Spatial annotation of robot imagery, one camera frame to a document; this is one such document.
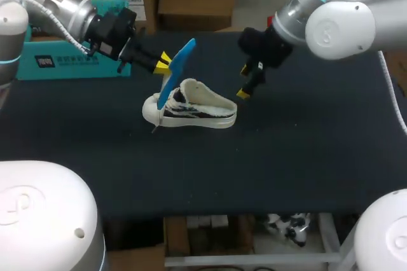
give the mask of shoe upper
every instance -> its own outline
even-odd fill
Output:
[[[229,118],[237,105],[195,79],[185,79],[165,104],[164,116],[172,118]]]

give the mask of white cylinder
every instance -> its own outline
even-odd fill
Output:
[[[105,270],[95,199],[74,172],[0,162],[0,270]]]
[[[27,26],[28,14],[20,4],[0,0],[0,109],[17,75]]]
[[[355,233],[360,271],[407,270],[407,190],[395,191],[373,203]]]

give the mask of black cloth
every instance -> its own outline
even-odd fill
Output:
[[[175,55],[192,35],[146,38]],[[339,62],[295,50],[239,101],[238,34],[196,35],[184,77],[238,103],[225,130],[153,126],[161,77],[23,81],[0,115],[0,160],[44,160],[89,185],[105,218],[243,212],[362,212],[407,188],[406,136],[377,54]]]

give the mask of blue plastic tool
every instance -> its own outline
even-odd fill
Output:
[[[190,57],[192,51],[197,45],[195,39],[191,39],[185,46],[177,53],[177,55],[172,59],[169,69],[171,70],[171,76],[168,79],[167,84],[163,87],[160,98],[158,98],[157,108],[161,110],[164,108],[165,103],[177,84],[178,78],[184,71],[184,66],[187,59]]]

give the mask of shoe sole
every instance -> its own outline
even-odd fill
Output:
[[[151,96],[146,99],[142,107],[142,116],[154,126],[160,124],[160,111],[157,109],[157,99]],[[212,129],[226,129],[235,124],[237,114],[227,118],[173,118],[163,117],[161,126],[168,128],[197,126]]]

